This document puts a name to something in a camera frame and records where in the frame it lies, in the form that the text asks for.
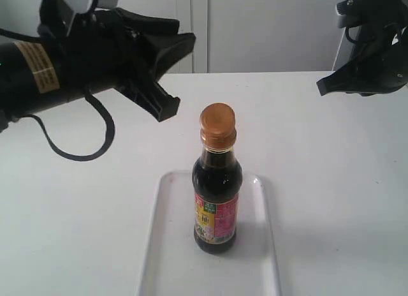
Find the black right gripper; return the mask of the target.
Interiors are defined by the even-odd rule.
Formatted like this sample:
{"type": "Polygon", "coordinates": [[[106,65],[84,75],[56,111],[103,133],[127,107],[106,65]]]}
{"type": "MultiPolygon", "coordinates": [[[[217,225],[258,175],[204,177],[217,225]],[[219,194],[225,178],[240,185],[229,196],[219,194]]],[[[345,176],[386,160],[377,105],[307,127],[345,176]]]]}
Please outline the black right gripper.
{"type": "Polygon", "coordinates": [[[407,84],[407,4],[404,0],[344,0],[336,4],[343,30],[336,65],[317,81],[320,95],[389,94],[407,84]]]}

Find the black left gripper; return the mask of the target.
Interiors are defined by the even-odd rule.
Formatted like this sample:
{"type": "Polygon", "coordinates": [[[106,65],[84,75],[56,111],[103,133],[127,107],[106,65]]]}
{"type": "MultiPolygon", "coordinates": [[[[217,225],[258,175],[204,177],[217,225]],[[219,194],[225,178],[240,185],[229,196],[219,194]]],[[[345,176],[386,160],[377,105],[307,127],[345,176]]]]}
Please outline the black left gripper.
{"type": "Polygon", "coordinates": [[[158,82],[193,52],[193,33],[178,34],[177,19],[119,7],[91,6],[71,21],[64,18],[68,10],[63,0],[41,1],[38,32],[56,64],[60,87],[39,97],[39,110],[115,89],[159,122],[177,114],[180,99],[158,82]]]}

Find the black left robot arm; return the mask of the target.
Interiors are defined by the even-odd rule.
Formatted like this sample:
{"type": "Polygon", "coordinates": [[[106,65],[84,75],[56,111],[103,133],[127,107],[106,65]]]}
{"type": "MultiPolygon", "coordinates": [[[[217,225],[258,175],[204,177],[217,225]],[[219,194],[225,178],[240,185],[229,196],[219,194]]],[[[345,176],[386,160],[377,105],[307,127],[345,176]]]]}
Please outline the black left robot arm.
{"type": "Polygon", "coordinates": [[[114,89],[157,121],[180,99],[159,80],[194,50],[172,18],[147,17],[117,0],[41,0],[36,36],[1,31],[1,126],[88,94],[114,89]]]}

